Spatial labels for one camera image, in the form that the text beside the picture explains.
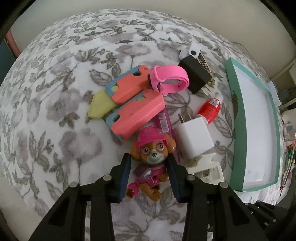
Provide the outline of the magenta lip balm tube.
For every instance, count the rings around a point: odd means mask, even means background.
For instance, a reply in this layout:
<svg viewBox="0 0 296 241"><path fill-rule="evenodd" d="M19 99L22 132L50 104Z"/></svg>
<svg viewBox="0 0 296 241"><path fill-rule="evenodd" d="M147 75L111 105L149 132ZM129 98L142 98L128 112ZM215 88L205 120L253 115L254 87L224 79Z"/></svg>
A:
<svg viewBox="0 0 296 241"><path fill-rule="evenodd" d="M168 110L164 108L160 111L154 118L154 124L157 128L161 129L163 133L167 133L171 138L173 138L176 142L176 137L171 125L170 116Z"/></svg>

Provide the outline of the pink kids smartwatch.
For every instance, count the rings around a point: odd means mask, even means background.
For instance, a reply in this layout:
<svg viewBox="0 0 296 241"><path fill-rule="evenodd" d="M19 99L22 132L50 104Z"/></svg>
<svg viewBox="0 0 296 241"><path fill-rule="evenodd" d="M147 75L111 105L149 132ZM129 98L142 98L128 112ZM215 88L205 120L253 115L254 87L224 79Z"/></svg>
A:
<svg viewBox="0 0 296 241"><path fill-rule="evenodd" d="M152 89L163 96L181 92L190 84L186 70L178 65L154 66L149 80Z"/></svg>

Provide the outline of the pink board by wall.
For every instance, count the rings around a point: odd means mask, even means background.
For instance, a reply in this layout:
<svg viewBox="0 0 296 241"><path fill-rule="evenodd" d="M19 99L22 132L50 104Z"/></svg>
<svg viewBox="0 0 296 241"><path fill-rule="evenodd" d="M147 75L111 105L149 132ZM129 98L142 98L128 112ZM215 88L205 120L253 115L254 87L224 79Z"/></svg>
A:
<svg viewBox="0 0 296 241"><path fill-rule="evenodd" d="M15 39L14 39L13 34L11 32L11 29L9 29L8 32L6 33L5 41L9 47L10 51L15 56L15 58L18 58L19 55L21 54L21 51L15 42Z"/></svg>

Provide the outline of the white power bank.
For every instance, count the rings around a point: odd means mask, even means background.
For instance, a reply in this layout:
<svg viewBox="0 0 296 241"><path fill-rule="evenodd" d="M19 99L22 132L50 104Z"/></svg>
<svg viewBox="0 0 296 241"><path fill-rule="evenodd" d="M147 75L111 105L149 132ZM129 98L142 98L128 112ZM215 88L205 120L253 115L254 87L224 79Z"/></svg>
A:
<svg viewBox="0 0 296 241"><path fill-rule="evenodd" d="M273 98L274 104L276 107L281 106L281 101L278 97L278 90L276 86L274 85L273 81L270 81L267 83L267 87L269 88L269 91L271 92L271 96Z"/></svg>

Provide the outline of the floral grey white blanket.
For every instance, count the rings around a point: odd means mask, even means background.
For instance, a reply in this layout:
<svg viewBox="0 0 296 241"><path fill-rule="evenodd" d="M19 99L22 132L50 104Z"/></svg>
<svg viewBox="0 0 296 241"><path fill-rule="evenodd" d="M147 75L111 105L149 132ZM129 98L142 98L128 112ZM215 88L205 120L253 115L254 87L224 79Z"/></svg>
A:
<svg viewBox="0 0 296 241"><path fill-rule="evenodd" d="M1 85L1 173L24 202L45 216L73 181L93 183L131 147L104 119L87 117L95 93L131 68L176 65L201 45L224 96L209 126L226 181L234 161L234 113L224 68L234 58L263 83L263 68L221 35L156 11L103 9L55 22L24 49Z"/></svg>

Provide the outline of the red white glue bottle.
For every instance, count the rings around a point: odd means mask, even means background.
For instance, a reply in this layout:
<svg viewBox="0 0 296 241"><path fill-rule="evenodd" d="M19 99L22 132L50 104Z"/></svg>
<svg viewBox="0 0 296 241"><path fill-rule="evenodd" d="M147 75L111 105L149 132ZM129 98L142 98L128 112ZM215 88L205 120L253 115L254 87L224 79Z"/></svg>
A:
<svg viewBox="0 0 296 241"><path fill-rule="evenodd" d="M197 117L203 118L206 125L212 123L221 109L223 99L224 97L222 95L216 94L201 106L197 112Z"/></svg>

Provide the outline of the small white camera device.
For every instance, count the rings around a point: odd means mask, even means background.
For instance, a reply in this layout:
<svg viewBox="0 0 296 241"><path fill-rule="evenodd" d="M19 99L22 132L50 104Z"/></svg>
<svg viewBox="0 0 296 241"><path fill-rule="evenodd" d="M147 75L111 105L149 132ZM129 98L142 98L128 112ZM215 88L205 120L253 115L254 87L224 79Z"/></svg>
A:
<svg viewBox="0 0 296 241"><path fill-rule="evenodd" d="M199 53L201 51L201 44L196 42L191 42L184 50L182 50L179 54L179 59L183 60L187 56L192 56L197 59Z"/></svg>

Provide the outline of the teal white shallow box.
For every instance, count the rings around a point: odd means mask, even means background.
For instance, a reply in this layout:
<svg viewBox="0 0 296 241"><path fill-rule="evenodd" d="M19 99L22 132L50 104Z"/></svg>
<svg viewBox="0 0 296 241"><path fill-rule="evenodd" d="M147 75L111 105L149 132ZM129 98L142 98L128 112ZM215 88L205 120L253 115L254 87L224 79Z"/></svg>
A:
<svg viewBox="0 0 296 241"><path fill-rule="evenodd" d="M225 63L234 117L232 189L253 192L276 184L280 174L280 122L272 94L234 58Z"/></svg>

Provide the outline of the white usb charger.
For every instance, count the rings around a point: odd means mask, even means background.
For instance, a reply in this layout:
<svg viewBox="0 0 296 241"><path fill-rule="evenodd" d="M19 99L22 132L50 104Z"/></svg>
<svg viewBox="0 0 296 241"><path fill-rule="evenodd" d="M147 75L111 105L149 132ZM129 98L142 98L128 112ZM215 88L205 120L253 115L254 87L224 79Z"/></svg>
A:
<svg viewBox="0 0 296 241"><path fill-rule="evenodd" d="M177 146L185 160L194 159L214 147L204 118L199 116L186 120L179 113L180 124L174 128Z"/></svg>

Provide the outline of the coral toy knife yellow blade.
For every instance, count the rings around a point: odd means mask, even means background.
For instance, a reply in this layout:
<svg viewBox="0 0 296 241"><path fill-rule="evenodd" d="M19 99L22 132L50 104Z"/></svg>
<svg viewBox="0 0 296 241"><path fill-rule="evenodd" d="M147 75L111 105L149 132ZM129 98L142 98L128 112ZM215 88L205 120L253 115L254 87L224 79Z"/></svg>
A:
<svg viewBox="0 0 296 241"><path fill-rule="evenodd" d="M87 117L100 119L149 88L148 76L151 71L145 65L138 65L109 82L92 97Z"/></svg>

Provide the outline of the coral blue toy knife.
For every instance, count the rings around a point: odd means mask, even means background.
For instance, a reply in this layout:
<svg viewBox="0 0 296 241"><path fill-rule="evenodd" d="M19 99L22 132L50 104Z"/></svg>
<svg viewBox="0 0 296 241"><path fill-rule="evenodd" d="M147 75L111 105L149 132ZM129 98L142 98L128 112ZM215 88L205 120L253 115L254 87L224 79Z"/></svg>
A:
<svg viewBox="0 0 296 241"><path fill-rule="evenodd" d="M152 89L146 89L129 100L107 119L111 131L125 141L165 108L164 97Z"/></svg>

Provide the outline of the dark cabinet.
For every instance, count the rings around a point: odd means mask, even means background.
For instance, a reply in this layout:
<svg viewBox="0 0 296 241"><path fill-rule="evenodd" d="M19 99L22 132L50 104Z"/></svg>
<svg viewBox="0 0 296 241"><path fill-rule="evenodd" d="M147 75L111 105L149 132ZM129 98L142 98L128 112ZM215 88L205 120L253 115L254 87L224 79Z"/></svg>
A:
<svg viewBox="0 0 296 241"><path fill-rule="evenodd" d="M6 40L3 40L0 47L0 84L3 83L15 60L16 57L14 53L9 48Z"/></svg>

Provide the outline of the pink puppy toy figure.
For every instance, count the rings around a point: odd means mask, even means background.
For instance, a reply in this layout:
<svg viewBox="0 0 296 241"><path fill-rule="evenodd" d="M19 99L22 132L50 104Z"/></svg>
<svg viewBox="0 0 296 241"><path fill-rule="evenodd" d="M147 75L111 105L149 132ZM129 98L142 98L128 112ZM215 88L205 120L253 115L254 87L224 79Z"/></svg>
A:
<svg viewBox="0 0 296 241"><path fill-rule="evenodd" d="M141 164L133 171L135 180L128 185L126 196L133 199L141 192L150 200L158 201L162 197L159 185L169 179L164 161L175 149L175 140L161 129L143 128L130 149L131 157Z"/></svg>

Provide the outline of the black usb charger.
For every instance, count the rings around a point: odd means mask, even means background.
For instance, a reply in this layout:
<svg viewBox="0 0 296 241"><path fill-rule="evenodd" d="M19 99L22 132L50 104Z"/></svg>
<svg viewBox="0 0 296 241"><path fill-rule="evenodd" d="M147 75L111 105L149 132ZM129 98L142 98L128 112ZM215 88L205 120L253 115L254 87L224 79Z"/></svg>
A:
<svg viewBox="0 0 296 241"><path fill-rule="evenodd" d="M208 71L191 55L182 59L179 66L186 71L189 78L188 89L193 94L198 93L212 79Z"/></svg>

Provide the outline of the clutter of pens and items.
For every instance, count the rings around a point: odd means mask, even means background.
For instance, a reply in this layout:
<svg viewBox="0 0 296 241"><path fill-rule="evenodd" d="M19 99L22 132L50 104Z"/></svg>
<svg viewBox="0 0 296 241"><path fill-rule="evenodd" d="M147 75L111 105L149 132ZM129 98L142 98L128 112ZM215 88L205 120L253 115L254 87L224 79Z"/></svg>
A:
<svg viewBox="0 0 296 241"><path fill-rule="evenodd" d="M281 116L281 121L283 124L285 154L280 193L284 190L287 180L290 177L290 173L295 166L295 108L285 111Z"/></svg>

